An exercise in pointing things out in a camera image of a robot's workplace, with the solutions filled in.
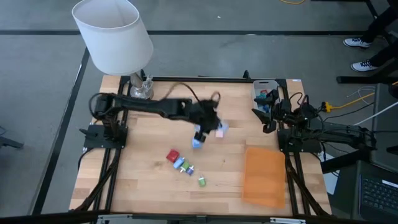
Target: person's foot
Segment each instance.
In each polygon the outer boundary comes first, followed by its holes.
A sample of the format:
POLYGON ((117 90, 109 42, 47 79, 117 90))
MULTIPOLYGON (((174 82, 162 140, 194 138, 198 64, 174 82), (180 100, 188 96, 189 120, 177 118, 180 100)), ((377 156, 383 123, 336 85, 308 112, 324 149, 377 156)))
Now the person's foot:
POLYGON ((373 66, 369 60, 365 60, 363 62, 357 62, 352 64, 351 68, 355 72, 368 72, 368 71, 373 71, 378 67, 373 66))
POLYGON ((363 40, 360 37, 354 37, 354 38, 345 39, 343 41, 343 44, 347 47, 360 47, 362 49, 366 49, 370 47, 372 43, 366 43, 363 42, 363 40))

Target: wooden table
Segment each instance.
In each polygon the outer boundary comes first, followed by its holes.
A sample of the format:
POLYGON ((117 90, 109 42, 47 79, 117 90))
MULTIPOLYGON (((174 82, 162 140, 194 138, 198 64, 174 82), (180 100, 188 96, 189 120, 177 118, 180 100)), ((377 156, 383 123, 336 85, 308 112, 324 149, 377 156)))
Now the wooden table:
MULTIPOLYGON (((116 93, 120 77, 104 76, 100 92, 116 93)), ((172 82, 155 82, 154 99, 163 97, 172 82)), ((122 150, 114 189, 112 212, 212 215, 291 216, 290 197, 285 184, 285 208, 269 208, 241 200, 244 152, 247 146, 279 150, 276 132, 264 134, 262 124, 251 111, 250 83, 189 84, 199 98, 221 93, 219 117, 229 124, 223 139, 211 133, 203 149, 193 150, 193 124, 170 121, 156 114, 129 112, 129 134, 122 150), (171 148, 195 165, 192 176, 181 174, 165 157, 171 148), (199 187, 198 177, 206 178, 199 187)), ((300 80, 287 80, 289 95, 303 92, 300 80)), ((191 97, 184 86, 169 97, 191 97)), ((81 162, 70 208, 76 208, 98 182, 104 149, 94 149, 81 162)), ((319 160, 301 153, 306 185, 322 208, 331 213, 319 160)), ((100 208, 108 187, 105 186, 100 208)), ((301 194, 296 186, 298 209, 303 213, 301 194)))

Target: concrete floor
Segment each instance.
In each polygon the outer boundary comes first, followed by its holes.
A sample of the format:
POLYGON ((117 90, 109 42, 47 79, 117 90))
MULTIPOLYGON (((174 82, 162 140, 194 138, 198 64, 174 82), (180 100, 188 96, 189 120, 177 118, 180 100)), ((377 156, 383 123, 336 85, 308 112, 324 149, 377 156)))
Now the concrete floor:
MULTIPOLYGON (((78 1, 3 0, 0 29, 76 29, 70 11, 78 1)), ((132 2, 149 30, 365 30, 373 19, 361 2, 308 0, 299 6, 278 0, 132 2)), ((386 4, 377 3, 375 7, 380 12, 386 4)), ((377 39, 370 49, 349 49, 342 44, 344 38, 157 35, 151 36, 155 51, 145 70, 156 76, 241 77, 249 70, 252 77, 299 78, 311 104, 329 101, 342 105, 351 99, 346 95, 360 85, 338 85, 335 77, 358 75, 349 68, 350 63, 367 59, 385 46, 377 39)), ((0 126, 25 141, 22 150, 0 150, 0 217, 8 217, 29 212, 85 45, 80 36, 61 35, 0 35, 0 43, 0 126)), ((90 122, 87 101, 98 91, 101 77, 90 61, 44 213, 68 209, 84 140, 78 128, 90 122)), ((331 115, 363 105, 358 103, 331 115)), ((372 112, 370 106, 334 122, 353 124, 372 112)), ((332 148, 328 153, 340 154, 332 148)))

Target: lamp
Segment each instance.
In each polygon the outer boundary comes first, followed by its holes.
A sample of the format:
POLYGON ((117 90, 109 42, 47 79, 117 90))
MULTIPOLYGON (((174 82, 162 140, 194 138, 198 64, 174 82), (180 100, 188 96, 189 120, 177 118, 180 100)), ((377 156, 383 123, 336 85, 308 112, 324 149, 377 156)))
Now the lamp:
POLYGON ((138 10, 128 0, 83 0, 72 15, 94 65, 108 75, 130 75, 131 95, 150 98, 151 79, 137 74, 149 62, 154 46, 138 10))

